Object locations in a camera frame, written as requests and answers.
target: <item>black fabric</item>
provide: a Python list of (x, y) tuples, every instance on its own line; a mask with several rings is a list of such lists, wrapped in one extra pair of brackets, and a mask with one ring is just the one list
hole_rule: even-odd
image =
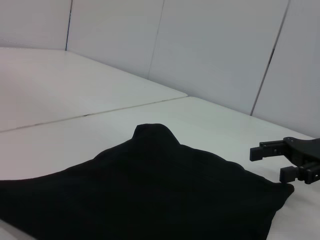
[(265, 240), (293, 191), (144, 124), (93, 160), (0, 181), (0, 218), (39, 240)]

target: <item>white tabletop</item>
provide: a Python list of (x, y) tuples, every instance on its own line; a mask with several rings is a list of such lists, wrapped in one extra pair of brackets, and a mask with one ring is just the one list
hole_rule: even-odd
[[(137, 125), (166, 125), (181, 144), (215, 153), (246, 170), (279, 182), (283, 156), (249, 161), (250, 148), (284, 137), (311, 139), (228, 108), (187, 97), (0, 134), (0, 178), (25, 179), (64, 170), (130, 139)], [(275, 215), (268, 240), (317, 240), (320, 182), (293, 182), (295, 192)], [(2, 224), (6, 234), (20, 233)]]
[(185, 96), (71, 52), (0, 48), (0, 132)]

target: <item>white wall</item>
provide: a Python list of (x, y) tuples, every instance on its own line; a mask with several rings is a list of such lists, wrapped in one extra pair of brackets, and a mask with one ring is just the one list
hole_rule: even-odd
[(320, 138), (320, 1), (292, 0), (253, 116)]
[(71, 0), (0, 0), (0, 47), (65, 49)]
[(249, 114), (287, 0), (165, 0), (149, 79)]
[(67, 49), (147, 78), (163, 2), (75, 0)]

